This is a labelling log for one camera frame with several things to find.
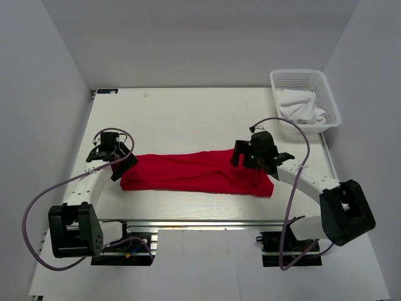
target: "crumpled white towel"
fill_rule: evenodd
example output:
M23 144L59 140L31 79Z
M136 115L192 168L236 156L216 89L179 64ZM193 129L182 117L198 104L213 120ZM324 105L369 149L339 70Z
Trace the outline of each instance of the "crumpled white towel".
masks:
M316 94L284 89L279 109L282 116L296 124L325 124L325 111L317 107Z

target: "folded red garment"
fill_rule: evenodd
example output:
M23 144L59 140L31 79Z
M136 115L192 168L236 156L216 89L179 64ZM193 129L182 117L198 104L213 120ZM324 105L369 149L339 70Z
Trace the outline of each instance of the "folded red garment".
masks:
M123 176L123 190L175 190L271 196L273 183L257 169L232 167L234 150L185 155L142 155Z

